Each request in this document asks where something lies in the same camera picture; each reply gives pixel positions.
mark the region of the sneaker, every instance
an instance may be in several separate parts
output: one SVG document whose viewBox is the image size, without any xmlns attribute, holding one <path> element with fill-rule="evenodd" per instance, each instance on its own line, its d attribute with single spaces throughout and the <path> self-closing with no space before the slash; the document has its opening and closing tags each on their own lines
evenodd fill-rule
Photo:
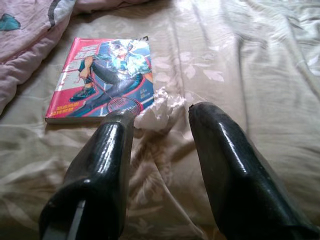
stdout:
<svg viewBox="0 0 320 240">
<path fill-rule="evenodd" d="M 76 92 L 70 99 L 69 102 L 77 102 L 81 101 L 83 99 L 86 99 L 87 97 L 91 96 L 92 94 L 95 94 L 96 90 L 92 87 L 84 87 L 81 91 Z"/>
</svg>

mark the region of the beige bed sheet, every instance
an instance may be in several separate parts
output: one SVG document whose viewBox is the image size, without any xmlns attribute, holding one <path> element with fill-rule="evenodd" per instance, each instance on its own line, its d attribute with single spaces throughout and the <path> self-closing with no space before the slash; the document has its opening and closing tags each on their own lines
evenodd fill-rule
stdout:
<svg viewBox="0 0 320 240">
<path fill-rule="evenodd" d="M 311 1 L 154 0 L 73 17 L 1 116 L 0 239 L 37 239 L 42 207 L 97 127 L 44 122 L 74 37 L 149 36 L 155 89 L 185 98 L 164 129 L 135 131 L 122 239 L 220 239 L 188 122 L 200 101 L 239 123 L 320 225 L 319 16 Z"/>
</svg>

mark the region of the character's hand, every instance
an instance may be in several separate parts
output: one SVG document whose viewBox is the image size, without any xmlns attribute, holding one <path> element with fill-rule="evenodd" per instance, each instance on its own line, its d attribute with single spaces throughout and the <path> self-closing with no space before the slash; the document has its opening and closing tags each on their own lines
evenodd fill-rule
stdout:
<svg viewBox="0 0 320 240">
<path fill-rule="evenodd" d="M 79 77 L 82 79 L 86 79 L 90 74 L 90 69 L 88 68 L 84 68 L 80 73 L 79 73 Z"/>
</svg>

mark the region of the anime character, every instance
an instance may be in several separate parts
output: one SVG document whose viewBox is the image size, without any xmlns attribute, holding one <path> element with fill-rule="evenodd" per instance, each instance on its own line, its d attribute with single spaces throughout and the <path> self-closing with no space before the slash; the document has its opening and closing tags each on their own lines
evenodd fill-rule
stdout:
<svg viewBox="0 0 320 240">
<path fill-rule="evenodd" d="M 84 80 L 84 87 L 70 98 L 70 102 L 86 99 L 96 93 L 92 72 L 112 86 L 97 97 L 90 98 L 82 107 L 72 112 L 70 117 L 81 117 L 106 104 L 111 98 L 130 92 L 141 83 L 143 77 L 152 82 L 151 69 L 145 57 L 130 52 L 132 48 L 130 40 L 114 40 L 109 44 L 109 54 L 88 56 L 81 62 L 79 77 Z"/>
</svg>

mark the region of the comic book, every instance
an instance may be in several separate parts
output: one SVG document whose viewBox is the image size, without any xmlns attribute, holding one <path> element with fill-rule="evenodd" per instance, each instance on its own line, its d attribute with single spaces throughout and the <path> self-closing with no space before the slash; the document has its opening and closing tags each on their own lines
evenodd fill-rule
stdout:
<svg viewBox="0 0 320 240">
<path fill-rule="evenodd" d="M 148 37 L 75 38 L 45 115 L 49 124 L 97 122 L 154 101 Z"/>
</svg>

